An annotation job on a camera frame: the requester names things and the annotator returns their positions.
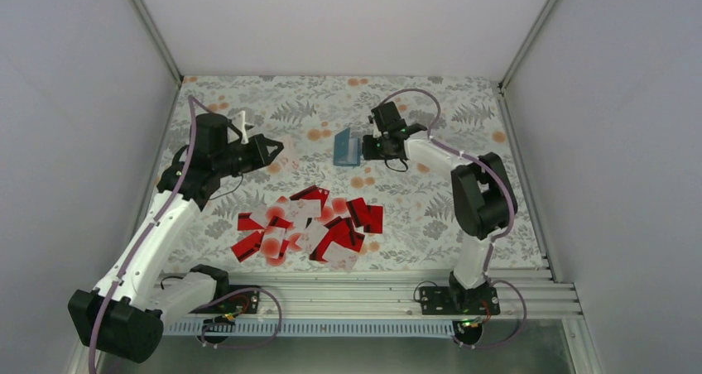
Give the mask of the blue leather card holder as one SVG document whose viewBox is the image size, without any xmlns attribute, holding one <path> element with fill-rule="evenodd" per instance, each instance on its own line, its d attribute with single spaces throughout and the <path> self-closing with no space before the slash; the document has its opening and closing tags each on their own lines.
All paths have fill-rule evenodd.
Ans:
<svg viewBox="0 0 702 374">
<path fill-rule="evenodd" d="M 361 162 L 361 140 L 350 127 L 334 136 L 333 165 L 338 167 L 356 167 Z"/>
</svg>

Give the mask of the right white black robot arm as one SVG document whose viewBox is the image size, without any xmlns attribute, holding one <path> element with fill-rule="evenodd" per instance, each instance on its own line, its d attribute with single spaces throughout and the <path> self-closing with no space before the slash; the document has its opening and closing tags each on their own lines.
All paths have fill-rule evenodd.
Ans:
<svg viewBox="0 0 702 374">
<path fill-rule="evenodd" d="M 517 212 L 501 157 L 493 152 L 471 156 L 431 134 L 415 137 L 430 130 L 407 124 L 392 102 L 373 108 L 369 122 L 374 130 L 362 140 L 365 160 L 415 161 L 450 179 L 454 217 L 468 238 L 450 272 L 448 301 L 457 313 L 469 313 L 478 306 L 480 292 L 490 286 L 494 242 L 510 232 Z"/>
</svg>

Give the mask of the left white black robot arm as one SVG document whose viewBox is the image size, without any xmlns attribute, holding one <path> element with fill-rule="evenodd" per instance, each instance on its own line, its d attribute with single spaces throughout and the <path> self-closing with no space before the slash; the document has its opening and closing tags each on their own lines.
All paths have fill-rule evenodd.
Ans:
<svg viewBox="0 0 702 374">
<path fill-rule="evenodd" d="M 68 310 L 81 343 L 131 362 L 145 362 L 167 326 L 198 310 L 223 313 L 233 292 L 228 273 L 199 264 L 175 285 L 155 287 L 176 239 L 199 217 L 222 179 L 270 165 L 284 145 L 249 136 L 224 115 L 204 113 L 191 124 L 162 173 L 147 216 L 123 254 L 91 291 L 77 290 Z"/>
</svg>

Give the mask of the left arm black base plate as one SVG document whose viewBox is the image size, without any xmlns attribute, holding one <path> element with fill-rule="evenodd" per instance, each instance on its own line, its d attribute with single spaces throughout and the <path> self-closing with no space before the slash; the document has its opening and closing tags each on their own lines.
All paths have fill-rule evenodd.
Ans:
<svg viewBox="0 0 702 374">
<path fill-rule="evenodd" d="M 192 314 L 256 314 L 260 291 L 254 285 L 231 285 L 226 292 L 237 291 L 236 295 L 207 307 L 194 309 Z"/>
</svg>

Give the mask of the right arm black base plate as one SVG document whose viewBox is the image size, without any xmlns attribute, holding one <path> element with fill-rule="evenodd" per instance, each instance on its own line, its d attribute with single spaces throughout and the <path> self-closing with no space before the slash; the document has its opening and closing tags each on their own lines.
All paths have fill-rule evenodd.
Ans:
<svg viewBox="0 0 702 374">
<path fill-rule="evenodd" d="M 489 285 L 470 290 L 452 290 L 448 286 L 425 285 L 417 297 L 424 315 L 500 315 L 497 290 Z"/>
</svg>

